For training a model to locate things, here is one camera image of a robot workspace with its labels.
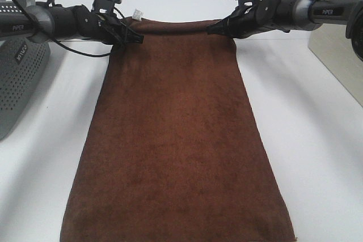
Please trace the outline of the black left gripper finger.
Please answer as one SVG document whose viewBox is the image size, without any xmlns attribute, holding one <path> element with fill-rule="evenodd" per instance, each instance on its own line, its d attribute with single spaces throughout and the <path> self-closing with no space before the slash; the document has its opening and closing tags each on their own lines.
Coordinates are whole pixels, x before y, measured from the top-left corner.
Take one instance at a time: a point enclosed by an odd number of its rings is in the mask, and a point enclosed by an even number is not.
<svg viewBox="0 0 363 242">
<path fill-rule="evenodd" d="M 113 44 L 143 43 L 143 35 L 131 29 L 130 24 L 127 22 L 113 24 L 113 31 Z"/>
</svg>

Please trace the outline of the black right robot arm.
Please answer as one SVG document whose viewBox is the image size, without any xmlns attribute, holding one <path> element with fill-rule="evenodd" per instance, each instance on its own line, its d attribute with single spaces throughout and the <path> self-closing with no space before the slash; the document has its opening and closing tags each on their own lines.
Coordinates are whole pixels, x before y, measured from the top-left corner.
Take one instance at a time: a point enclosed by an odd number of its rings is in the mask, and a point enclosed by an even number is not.
<svg viewBox="0 0 363 242">
<path fill-rule="evenodd" d="M 313 31 L 322 24 L 345 25 L 358 58 L 362 58 L 362 0 L 237 0 L 235 10 L 207 26 L 208 34 L 245 39 L 273 30 Z"/>
</svg>

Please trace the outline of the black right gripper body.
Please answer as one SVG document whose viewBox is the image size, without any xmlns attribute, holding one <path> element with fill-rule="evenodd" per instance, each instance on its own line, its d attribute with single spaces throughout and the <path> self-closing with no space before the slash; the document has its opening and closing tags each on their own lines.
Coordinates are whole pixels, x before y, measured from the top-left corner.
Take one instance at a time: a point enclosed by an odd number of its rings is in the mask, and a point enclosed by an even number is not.
<svg viewBox="0 0 363 242">
<path fill-rule="evenodd" d="M 236 8 L 227 19 L 228 37 L 245 39 L 254 34 L 273 30 L 268 24 L 272 22 L 281 1 L 257 0 L 251 6 Z"/>
</svg>

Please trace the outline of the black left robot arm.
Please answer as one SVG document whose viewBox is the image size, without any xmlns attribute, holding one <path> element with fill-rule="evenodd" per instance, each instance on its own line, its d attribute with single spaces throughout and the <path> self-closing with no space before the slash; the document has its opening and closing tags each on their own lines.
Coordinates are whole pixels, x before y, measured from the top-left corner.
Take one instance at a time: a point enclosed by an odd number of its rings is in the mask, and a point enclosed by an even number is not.
<svg viewBox="0 0 363 242">
<path fill-rule="evenodd" d="M 107 45 L 142 43 L 143 36 L 119 19 L 115 5 L 122 0 L 94 0 L 84 5 L 63 7 L 55 0 L 9 0 L 1 2 L 1 40 L 26 37 L 33 43 L 53 39 L 98 41 Z"/>
</svg>

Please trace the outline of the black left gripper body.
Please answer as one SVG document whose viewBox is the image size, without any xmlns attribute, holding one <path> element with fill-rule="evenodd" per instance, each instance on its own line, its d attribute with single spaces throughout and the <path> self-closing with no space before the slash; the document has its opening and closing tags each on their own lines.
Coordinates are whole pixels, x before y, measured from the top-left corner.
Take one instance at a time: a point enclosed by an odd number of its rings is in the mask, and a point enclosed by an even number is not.
<svg viewBox="0 0 363 242">
<path fill-rule="evenodd" d="M 124 25 L 115 15 L 91 12 L 84 5 L 74 6 L 77 32 L 82 38 L 104 44 L 122 44 Z"/>
</svg>

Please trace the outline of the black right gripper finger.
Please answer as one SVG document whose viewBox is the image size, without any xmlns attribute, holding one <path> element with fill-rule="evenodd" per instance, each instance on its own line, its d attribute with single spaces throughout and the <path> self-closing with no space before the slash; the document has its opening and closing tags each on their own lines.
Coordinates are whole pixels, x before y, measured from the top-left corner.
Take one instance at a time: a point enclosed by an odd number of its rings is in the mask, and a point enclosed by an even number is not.
<svg viewBox="0 0 363 242">
<path fill-rule="evenodd" d="M 207 34 L 209 35 L 222 35 L 231 37 L 230 32 L 230 18 L 224 18 L 212 25 L 206 27 Z"/>
</svg>

